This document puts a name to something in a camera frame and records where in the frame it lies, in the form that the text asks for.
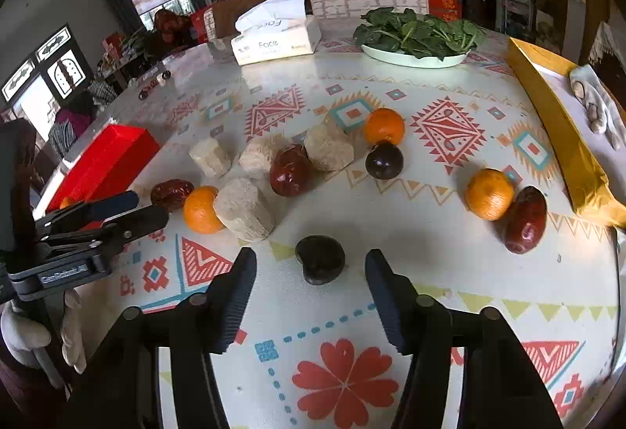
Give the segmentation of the red jujube date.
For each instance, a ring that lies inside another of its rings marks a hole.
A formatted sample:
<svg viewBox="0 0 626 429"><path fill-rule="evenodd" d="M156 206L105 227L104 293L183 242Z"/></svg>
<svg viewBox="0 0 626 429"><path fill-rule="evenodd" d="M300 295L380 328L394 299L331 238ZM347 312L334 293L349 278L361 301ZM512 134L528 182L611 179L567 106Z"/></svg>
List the red jujube date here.
<svg viewBox="0 0 626 429"><path fill-rule="evenodd" d="M506 249L525 254L536 248L547 226L547 200L542 191L526 186L510 206L503 232Z"/></svg>
<svg viewBox="0 0 626 429"><path fill-rule="evenodd" d="M151 202L168 212L181 209L189 194L194 191L194 185L186 180L171 179L156 184L149 195Z"/></svg>

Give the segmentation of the orange tangerine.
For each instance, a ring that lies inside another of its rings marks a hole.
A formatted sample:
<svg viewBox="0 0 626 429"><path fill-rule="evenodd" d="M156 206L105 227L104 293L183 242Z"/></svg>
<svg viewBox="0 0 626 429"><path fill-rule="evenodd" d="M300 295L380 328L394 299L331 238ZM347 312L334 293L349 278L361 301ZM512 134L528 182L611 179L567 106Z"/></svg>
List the orange tangerine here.
<svg viewBox="0 0 626 429"><path fill-rule="evenodd" d="M389 142L398 146L405 134L402 116L389 108L379 108L368 115L362 127L364 139L370 145Z"/></svg>
<svg viewBox="0 0 626 429"><path fill-rule="evenodd" d="M468 209L488 221L502 218L513 200L514 185L505 173L492 168L478 170L465 191Z"/></svg>
<svg viewBox="0 0 626 429"><path fill-rule="evenodd" d="M191 191L182 207L182 216L187 227L198 234L214 234L224 228L216 216L213 202L219 191L213 186L201 186Z"/></svg>

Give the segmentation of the dark chestnut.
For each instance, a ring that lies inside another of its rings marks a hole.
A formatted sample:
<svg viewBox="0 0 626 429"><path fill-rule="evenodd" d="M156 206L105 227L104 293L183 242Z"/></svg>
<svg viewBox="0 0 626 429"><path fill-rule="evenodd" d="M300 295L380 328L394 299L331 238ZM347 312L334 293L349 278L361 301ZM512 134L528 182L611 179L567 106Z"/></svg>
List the dark chestnut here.
<svg viewBox="0 0 626 429"><path fill-rule="evenodd" d="M304 280L313 286L334 281L345 267L346 254L342 245L325 235L310 235L296 245L295 253L302 267Z"/></svg>

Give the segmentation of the dark purple round fruit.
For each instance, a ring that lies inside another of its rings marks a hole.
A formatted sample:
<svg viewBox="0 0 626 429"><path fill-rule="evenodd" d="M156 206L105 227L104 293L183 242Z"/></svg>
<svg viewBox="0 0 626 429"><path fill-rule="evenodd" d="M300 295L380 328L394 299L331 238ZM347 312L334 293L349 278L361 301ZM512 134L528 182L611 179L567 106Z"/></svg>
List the dark purple round fruit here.
<svg viewBox="0 0 626 429"><path fill-rule="evenodd" d="M391 142L382 141L374 145L365 160L367 173L374 179L390 180L399 176L404 165L401 150Z"/></svg>

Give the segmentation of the large red jujube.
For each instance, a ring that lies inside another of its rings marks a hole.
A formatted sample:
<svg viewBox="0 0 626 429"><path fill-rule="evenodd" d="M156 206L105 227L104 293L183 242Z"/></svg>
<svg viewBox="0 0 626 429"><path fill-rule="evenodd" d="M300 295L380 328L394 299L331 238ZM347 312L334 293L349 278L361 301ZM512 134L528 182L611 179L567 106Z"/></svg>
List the large red jujube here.
<svg viewBox="0 0 626 429"><path fill-rule="evenodd" d="M313 165L302 145L281 149L270 170L270 183L275 194L295 197L305 193L311 185Z"/></svg>

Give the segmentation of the small dark fruits cluster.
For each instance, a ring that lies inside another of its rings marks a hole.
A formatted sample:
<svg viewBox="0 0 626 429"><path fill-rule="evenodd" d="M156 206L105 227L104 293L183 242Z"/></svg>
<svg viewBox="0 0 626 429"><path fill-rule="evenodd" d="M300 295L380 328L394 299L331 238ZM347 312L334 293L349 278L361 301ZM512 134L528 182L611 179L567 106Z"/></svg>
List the small dark fruits cluster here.
<svg viewBox="0 0 626 429"><path fill-rule="evenodd" d="M153 92L153 89L163 87L171 79L171 76L170 71L163 71L146 79L145 82L139 85L138 98L140 100L146 100Z"/></svg>

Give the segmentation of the red rectangular tray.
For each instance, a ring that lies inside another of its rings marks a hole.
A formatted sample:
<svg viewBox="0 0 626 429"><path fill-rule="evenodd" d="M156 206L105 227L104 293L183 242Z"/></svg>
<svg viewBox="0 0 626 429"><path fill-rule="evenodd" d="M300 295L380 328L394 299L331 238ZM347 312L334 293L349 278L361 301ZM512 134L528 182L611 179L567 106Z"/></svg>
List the red rectangular tray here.
<svg viewBox="0 0 626 429"><path fill-rule="evenodd" d="M61 181L46 212L59 209L64 198L92 202L123 193L159 149L146 129L108 125Z"/></svg>

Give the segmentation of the red gift box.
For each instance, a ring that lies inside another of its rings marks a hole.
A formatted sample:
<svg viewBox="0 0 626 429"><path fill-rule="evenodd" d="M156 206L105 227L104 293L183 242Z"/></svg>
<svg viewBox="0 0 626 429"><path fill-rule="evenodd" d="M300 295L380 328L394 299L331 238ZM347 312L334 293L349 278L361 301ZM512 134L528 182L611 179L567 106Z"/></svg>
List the red gift box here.
<svg viewBox="0 0 626 429"><path fill-rule="evenodd" d="M209 5L196 13L192 13L191 22L193 35L198 43L207 43L216 40L216 21L212 6Z"/></svg>

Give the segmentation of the brown wooden chair back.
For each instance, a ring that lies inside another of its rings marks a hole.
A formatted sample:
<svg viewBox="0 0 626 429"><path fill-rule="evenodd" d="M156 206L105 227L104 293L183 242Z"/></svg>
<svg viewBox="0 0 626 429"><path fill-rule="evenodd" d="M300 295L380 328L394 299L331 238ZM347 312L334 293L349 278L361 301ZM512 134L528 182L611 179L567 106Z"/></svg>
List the brown wooden chair back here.
<svg viewBox="0 0 626 429"><path fill-rule="evenodd" d="M222 0L214 2L211 10L214 20L214 38L222 39L236 33L234 23L252 7L266 0Z"/></svg>

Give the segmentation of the white tissue box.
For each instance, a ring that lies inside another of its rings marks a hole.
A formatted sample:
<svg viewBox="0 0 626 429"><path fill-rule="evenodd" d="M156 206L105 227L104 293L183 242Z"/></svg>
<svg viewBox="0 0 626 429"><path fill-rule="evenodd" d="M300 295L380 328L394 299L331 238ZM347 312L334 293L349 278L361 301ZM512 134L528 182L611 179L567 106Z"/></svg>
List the white tissue box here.
<svg viewBox="0 0 626 429"><path fill-rule="evenodd" d="M322 31L306 13L306 0L266 0L243 13L231 39L234 58L243 65L315 53Z"/></svg>

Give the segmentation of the gold box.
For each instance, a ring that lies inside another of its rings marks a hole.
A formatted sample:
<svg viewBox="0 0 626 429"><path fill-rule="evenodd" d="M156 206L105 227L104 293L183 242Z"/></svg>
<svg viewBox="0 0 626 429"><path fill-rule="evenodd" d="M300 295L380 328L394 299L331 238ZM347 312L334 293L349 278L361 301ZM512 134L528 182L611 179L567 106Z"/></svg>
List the gold box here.
<svg viewBox="0 0 626 429"><path fill-rule="evenodd" d="M576 64L550 50L510 37L507 62L531 99L562 172L575 214L606 227L625 227L625 206L611 193L609 176L574 119L540 71L568 77Z"/></svg>

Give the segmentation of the white plate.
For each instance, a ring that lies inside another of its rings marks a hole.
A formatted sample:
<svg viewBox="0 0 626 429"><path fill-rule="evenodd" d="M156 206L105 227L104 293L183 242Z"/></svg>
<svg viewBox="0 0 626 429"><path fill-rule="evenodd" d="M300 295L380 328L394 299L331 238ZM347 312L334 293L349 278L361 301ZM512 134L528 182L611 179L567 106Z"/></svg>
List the white plate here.
<svg viewBox="0 0 626 429"><path fill-rule="evenodd" d="M386 50L374 49L373 47L362 45L362 51L370 58L384 63L398 65L398 67L414 67L414 68L448 68L456 67L464 61L468 53L455 56L447 56L439 59L434 56L416 58L413 55L400 52L386 52Z"/></svg>

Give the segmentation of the green spinach leaves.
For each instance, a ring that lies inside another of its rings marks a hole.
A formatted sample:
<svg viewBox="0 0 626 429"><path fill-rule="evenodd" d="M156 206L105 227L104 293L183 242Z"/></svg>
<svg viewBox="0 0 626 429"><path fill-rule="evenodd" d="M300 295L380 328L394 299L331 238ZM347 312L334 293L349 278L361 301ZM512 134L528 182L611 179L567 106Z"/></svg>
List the green spinach leaves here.
<svg viewBox="0 0 626 429"><path fill-rule="evenodd" d="M366 45L383 52L411 55L417 59L466 55L485 40L483 28L467 20L447 22L430 14L417 14L405 8L397 13L392 7L371 9L361 16L355 28L357 46Z"/></svg>

